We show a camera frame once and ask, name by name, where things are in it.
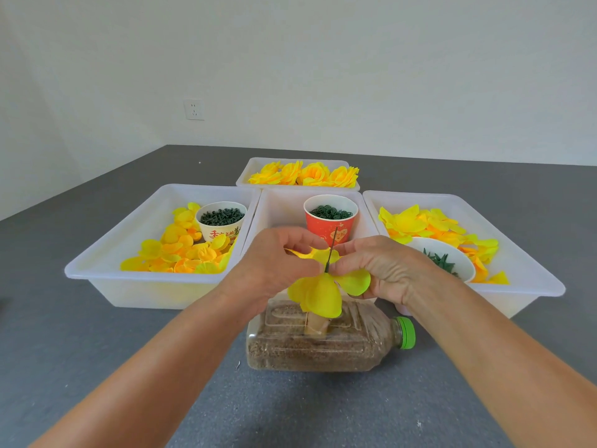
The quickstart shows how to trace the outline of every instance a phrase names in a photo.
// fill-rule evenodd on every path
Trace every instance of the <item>hand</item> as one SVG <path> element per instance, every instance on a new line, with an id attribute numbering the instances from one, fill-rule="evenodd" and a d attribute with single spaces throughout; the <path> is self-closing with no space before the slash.
<path id="1" fill-rule="evenodd" d="M 406 305 L 409 298 L 426 292 L 430 285 L 453 278 L 421 252 L 386 236 L 354 239 L 334 249 L 341 257 L 330 265 L 332 275 L 357 269 L 366 269 L 371 274 L 371 285 L 363 294 L 364 299 L 381 297 Z"/>
<path id="2" fill-rule="evenodd" d="M 259 314 L 267 301 L 286 289 L 299 278 L 315 277 L 324 266 L 313 259 L 301 259 L 286 251 L 291 249 L 309 253 L 311 247 L 328 248 L 325 240 L 298 226 L 269 228 L 261 231 L 243 256 L 243 259 L 222 281 L 234 292 L 248 295 L 256 302 L 253 311 Z"/>

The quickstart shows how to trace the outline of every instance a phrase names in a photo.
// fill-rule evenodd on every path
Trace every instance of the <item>plastic bottle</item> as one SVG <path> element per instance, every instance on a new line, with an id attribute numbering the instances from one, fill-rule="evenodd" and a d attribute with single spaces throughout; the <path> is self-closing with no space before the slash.
<path id="1" fill-rule="evenodd" d="M 247 330 L 247 362 L 278 371 L 369 371 L 392 349 L 415 343 L 408 318 L 388 318 L 367 301 L 343 301 L 342 314 L 323 335 L 305 334 L 298 303 L 270 301 Z"/>

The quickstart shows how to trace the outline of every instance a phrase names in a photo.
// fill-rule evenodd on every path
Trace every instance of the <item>human arm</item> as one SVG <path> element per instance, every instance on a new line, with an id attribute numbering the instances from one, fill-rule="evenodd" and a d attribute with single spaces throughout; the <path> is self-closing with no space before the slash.
<path id="1" fill-rule="evenodd" d="M 405 305 L 518 447 L 595 446 L 597 387 L 422 253 L 385 237 L 336 247 L 330 273 L 364 268 L 364 297 Z"/>
<path id="2" fill-rule="evenodd" d="M 325 241 L 298 227 L 259 233 L 219 286 L 182 311 L 32 447 L 163 447 L 267 300 L 322 271 L 308 253 Z"/>

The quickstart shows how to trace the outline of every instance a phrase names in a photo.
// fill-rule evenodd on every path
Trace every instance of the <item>forearm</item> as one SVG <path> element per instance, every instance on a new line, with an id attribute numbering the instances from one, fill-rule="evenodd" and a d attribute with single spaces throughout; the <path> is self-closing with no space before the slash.
<path id="1" fill-rule="evenodd" d="M 181 312 L 34 447 L 162 447 L 250 314 L 220 287 Z"/>
<path id="2" fill-rule="evenodd" d="M 514 444 L 589 446 L 597 387 L 452 277 L 406 302 Z"/>

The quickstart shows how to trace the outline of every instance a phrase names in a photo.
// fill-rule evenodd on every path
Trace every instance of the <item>person's left hand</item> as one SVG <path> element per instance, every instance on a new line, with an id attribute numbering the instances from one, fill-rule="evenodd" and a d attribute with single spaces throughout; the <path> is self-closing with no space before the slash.
<path id="1" fill-rule="evenodd" d="M 328 248 L 317 235 L 298 226 L 268 228 L 261 231 L 243 259 L 222 280 L 231 292 L 252 300 L 255 314 L 265 309 L 267 301 L 299 278 L 315 277 L 324 266 L 313 259 L 301 259 L 286 251 L 309 253 L 311 247 Z"/>

